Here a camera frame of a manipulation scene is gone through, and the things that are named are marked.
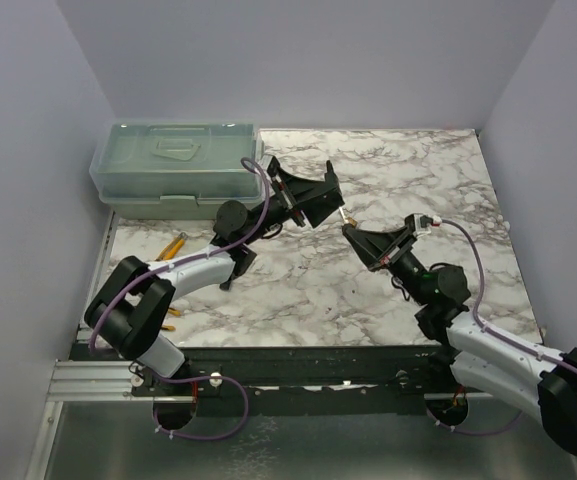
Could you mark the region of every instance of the white arm segment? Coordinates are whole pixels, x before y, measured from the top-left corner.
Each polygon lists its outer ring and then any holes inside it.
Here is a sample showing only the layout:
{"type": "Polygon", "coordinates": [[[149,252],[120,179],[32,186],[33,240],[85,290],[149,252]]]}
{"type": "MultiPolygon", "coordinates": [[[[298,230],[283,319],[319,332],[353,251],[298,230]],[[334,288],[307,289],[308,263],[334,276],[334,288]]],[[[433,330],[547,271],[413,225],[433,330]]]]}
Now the white arm segment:
{"type": "MultiPolygon", "coordinates": [[[[219,247],[214,245],[208,245],[203,250],[176,258],[174,262],[200,253],[207,255],[209,252],[213,252],[218,248],[219,247]]],[[[172,262],[173,261],[149,262],[148,265],[153,269],[165,264],[172,266],[172,262]]],[[[205,256],[199,260],[173,267],[171,270],[159,274],[159,278],[169,280],[170,283],[172,283],[172,286],[175,287],[175,294],[172,299],[177,300],[200,288],[207,287],[208,285],[219,285],[225,282],[230,278],[234,268],[234,260],[230,258],[228,253],[222,252],[211,257],[205,256]]]]}
{"type": "MultiPolygon", "coordinates": [[[[191,255],[194,256],[202,252],[207,254],[217,250],[217,248],[214,245],[209,245],[205,249],[191,255]]],[[[151,268],[157,268],[164,264],[172,265],[172,262],[149,263],[151,268]]],[[[169,280],[172,283],[173,287],[175,287],[175,294],[172,299],[176,300],[208,285],[225,282],[230,278],[234,268],[235,262],[230,258],[230,255],[218,253],[215,256],[204,257],[173,267],[171,270],[159,274],[159,278],[169,280]]],[[[162,377],[170,378],[181,368],[186,358],[181,350],[177,349],[170,340],[159,333],[154,343],[138,360],[143,365],[152,368],[162,377]]]]}
{"type": "Polygon", "coordinates": [[[527,385],[485,360],[465,352],[455,357],[450,370],[461,385],[489,393],[541,423],[536,384],[527,385]]]}
{"type": "MultiPolygon", "coordinates": [[[[498,327],[491,326],[490,328],[502,331],[498,327]]],[[[482,332],[470,312],[462,313],[455,318],[447,333],[450,345],[457,350],[471,353],[492,363],[511,377],[527,385],[536,386],[542,380],[539,376],[542,372],[550,372],[555,368],[555,365],[550,362],[538,360],[532,355],[498,340],[489,333],[482,332]]],[[[539,353],[555,358],[559,358],[561,354],[559,350],[528,342],[505,330],[503,334],[539,353]]]]}

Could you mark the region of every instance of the box handle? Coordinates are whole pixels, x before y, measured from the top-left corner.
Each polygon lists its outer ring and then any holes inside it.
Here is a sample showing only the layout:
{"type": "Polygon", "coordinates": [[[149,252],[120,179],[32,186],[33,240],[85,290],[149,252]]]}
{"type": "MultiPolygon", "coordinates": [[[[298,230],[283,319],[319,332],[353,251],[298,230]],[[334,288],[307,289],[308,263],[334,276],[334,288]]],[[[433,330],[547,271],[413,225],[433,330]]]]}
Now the box handle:
{"type": "Polygon", "coordinates": [[[189,138],[156,137],[150,149],[152,155],[187,162],[195,156],[200,143],[193,143],[189,138]]]}

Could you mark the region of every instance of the metal floor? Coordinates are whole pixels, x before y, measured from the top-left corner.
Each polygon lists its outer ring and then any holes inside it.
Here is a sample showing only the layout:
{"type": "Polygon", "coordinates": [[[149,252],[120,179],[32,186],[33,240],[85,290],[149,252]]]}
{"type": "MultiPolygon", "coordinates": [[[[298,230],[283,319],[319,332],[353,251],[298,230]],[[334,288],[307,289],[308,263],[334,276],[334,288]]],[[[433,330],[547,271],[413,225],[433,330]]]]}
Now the metal floor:
{"type": "MultiPolygon", "coordinates": [[[[514,415],[481,400],[464,427],[490,429],[514,415]]],[[[151,405],[69,403],[46,478],[51,480],[574,480],[577,460],[530,418],[488,438],[451,434],[425,416],[394,414],[253,417],[222,442],[170,440],[154,433],[151,405]]],[[[235,419],[199,419],[193,433],[235,419]]]]}

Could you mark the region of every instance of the black bracket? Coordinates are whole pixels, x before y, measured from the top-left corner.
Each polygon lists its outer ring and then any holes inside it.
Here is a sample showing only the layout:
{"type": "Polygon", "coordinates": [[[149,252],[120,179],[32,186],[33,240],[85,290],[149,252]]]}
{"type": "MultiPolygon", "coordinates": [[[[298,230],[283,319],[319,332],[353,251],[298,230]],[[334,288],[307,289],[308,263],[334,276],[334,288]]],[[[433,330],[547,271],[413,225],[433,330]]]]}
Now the black bracket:
{"type": "MultiPolygon", "coordinates": [[[[148,271],[148,264],[137,257],[119,262],[84,313],[84,321],[94,328],[110,302],[130,282],[148,271]]],[[[168,280],[153,276],[137,285],[130,293],[141,295],[136,306],[122,299],[110,312],[99,332],[127,360],[136,360],[153,344],[163,324],[175,292],[168,280]]]]}
{"type": "MultiPolygon", "coordinates": [[[[562,360],[577,368],[577,348],[562,360]]],[[[577,375],[560,366],[537,385],[541,422],[557,445],[577,456],[577,375]]]]}

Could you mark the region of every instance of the white marble tabletop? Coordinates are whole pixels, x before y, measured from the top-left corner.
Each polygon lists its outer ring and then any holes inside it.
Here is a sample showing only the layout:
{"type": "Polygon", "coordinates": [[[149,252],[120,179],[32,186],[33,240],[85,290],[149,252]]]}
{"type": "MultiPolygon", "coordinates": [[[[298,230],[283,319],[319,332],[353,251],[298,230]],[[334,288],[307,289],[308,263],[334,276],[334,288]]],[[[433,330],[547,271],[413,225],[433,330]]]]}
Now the white marble tabletop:
{"type": "MultiPolygon", "coordinates": [[[[495,325],[538,341],[503,217],[472,130],[262,130],[267,153],[295,175],[319,180],[326,160],[339,177],[346,209],[368,230],[392,230],[410,213],[438,214],[474,236],[486,270],[480,312],[495,325]]],[[[128,255],[154,260],[180,231],[179,255],[212,238],[212,222],[121,220],[110,268],[128,255]]],[[[406,302],[386,272],[370,273],[332,215],[316,230],[286,223],[283,233],[252,245],[258,257],[230,292],[216,285],[174,302],[168,315],[179,346],[343,346],[433,343],[417,327],[419,306],[406,302]]],[[[477,293],[472,251],[444,226],[413,247],[425,265],[464,267],[477,293]]]]}

